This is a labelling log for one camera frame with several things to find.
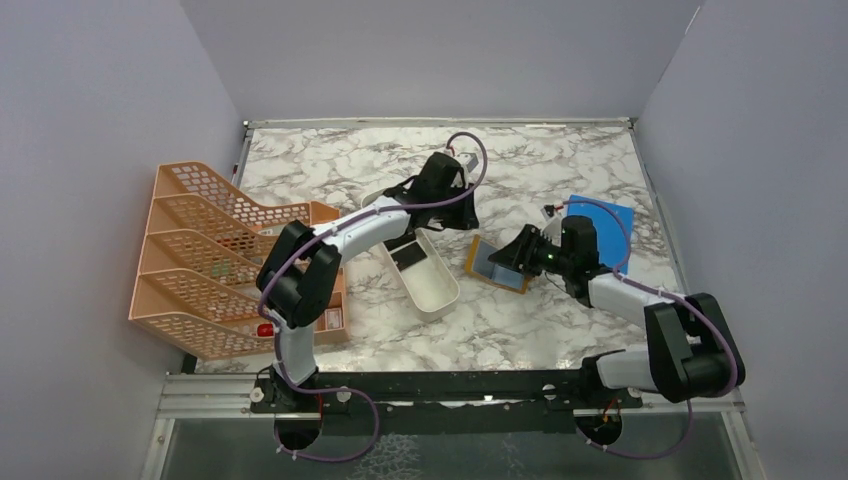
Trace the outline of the yellow leather card holder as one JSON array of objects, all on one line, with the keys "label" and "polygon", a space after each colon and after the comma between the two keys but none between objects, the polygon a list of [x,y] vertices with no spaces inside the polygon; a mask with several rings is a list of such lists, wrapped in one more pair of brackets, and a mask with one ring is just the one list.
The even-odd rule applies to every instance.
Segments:
[{"label": "yellow leather card holder", "polygon": [[525,294],[530,278],[490,261],[489,256],[497,250],[494,244],[486,241],[479,234],[475,235],[465,261],[465,273],[495,288]]}]

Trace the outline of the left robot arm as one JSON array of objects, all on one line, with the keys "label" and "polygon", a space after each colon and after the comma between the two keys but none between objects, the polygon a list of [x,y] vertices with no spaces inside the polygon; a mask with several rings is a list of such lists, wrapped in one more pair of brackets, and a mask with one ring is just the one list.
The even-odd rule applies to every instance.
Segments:
[{"label": "left robot arm", "polygon": [[258,313],[274,328],[276,396],[298,411],[313,401],[317,365],[314,324],[328,308],[338,271],[370,248],[435,223],[441,229],[478,227],[476,183],[454,157],[436,152],[420,172],[383,190],[360,210],[308,227],[295,220],[279,233],[256,286]]}]

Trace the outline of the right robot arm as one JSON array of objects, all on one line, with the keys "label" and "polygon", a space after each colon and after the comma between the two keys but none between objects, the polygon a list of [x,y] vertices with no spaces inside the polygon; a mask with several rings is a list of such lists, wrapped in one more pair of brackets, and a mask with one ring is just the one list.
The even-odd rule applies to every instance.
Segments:
[{"label": "right robot arm", "polygon": [[559,233],[554,243],[527,224],[488,259],[524,277],[557,275],[566,293],[582,305],[644,329],[645,345],[584,360],[576,384],[585,404],[600,407],[628,388],[679,403],[720,397],[744,382],[743,360],[714,296],[647,287],[602,264],[597,231],[586,216],[563,218]]}]

